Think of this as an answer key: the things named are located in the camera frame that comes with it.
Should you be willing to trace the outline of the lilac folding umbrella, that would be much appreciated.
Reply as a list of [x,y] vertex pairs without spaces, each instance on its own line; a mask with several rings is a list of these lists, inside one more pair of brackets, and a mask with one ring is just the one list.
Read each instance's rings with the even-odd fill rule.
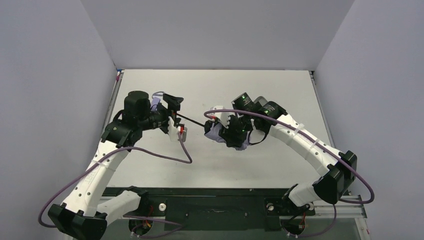
[[[154,104],[160,103],[161,97],[163,97],[164,93],[165,93],[164,91],[154,92],[151,97],[152,101],[151,101],[150,107],[152,107]],[[199,123],[197,121],[191,120],[191,122],[196,123],[200,125],[201,127],[204,127],[202,123]],[[224,143],[228,148],[234,148],[237,151],[243,151],[248,148],[249,143],[248,143],[247,135],[244,136],[244,134],[242,134],[241,142],[231,143],[231,140],[229,137],[227,136],[224,137],[224,130],[228,130],[228,129],[223,127],[221,123],[215,122],[213,129],[208,133],[204,133],[204,136],[217,143]]]

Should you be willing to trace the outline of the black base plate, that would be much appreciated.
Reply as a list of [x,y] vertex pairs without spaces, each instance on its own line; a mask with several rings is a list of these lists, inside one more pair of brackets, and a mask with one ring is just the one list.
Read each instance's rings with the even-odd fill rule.
[[136,233],[163,224],[175,231],[280,231],[314,216],[311,204],[301,207],[282,198],[263,196],[151,196],[140,207],[124,214]]

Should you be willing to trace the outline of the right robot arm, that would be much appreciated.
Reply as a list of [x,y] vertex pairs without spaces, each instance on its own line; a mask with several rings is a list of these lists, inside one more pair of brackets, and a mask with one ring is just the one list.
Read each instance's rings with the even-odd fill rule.
[[336,204],[356,176],[357,156],[345,153],[310,134],[305,127],[280,105],[263,96],[252,100],[245,92],[232,101],[233,110],[214,106],[207,114],[204,135],[228,148],[243,151],[252,145],[251,133],[257,130],[266,138],[273,137],[306,160],[319,178],[294,184],[282,197],[290,207],[303,207],[322,200]]

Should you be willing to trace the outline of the aluminium rail frame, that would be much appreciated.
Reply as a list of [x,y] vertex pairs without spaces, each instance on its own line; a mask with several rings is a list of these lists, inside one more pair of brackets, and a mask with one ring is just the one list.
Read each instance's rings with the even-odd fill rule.
[[[147,188],[147,189],[124,189],[107,188],[102,196],[95,200],[92,195],[77,194],[69,196],[63,201],[63,205],[71,212],[83,212],[89,217],[105,219],[108,223],[123,218],[130,211],[137,210],[142,200],[149,197],[220,197],[220,196],[260,196],[268,198],[283,198],[287,192],[285,188],[270,189],[213,189],[213,188]],[[365,216],[363,207],[355,201],[353,204],[348,200],[352,196],[344,196],[336,204],[329,204],[323,200],[309,203],[315,210],[316,218],[360,218]]]

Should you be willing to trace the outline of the black umbrella case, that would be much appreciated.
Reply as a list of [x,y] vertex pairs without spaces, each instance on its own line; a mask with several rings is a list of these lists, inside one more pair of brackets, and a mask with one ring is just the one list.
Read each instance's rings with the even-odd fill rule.
[[268,100],[263,96],[258,96],[253,102],[258,106],[264,106],[267,104]]

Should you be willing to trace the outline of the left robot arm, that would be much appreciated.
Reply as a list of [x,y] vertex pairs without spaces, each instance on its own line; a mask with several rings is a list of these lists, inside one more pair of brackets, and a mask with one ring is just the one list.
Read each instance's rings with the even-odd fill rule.
[[177,117],[182,102],[182,97],[167,93],[154,102],[147,92],[129,92],[123,108],[106,125],[87,170],[70,183],[72,192],[61,204],[49,208],[47,214],[54,227],[75,240],[99,240],[109,224],[136,211],[147,195],[139,187],[124,188],[104,203],[101,197],[143,132],[159,129],[173,141],[185,141],[187,130]]

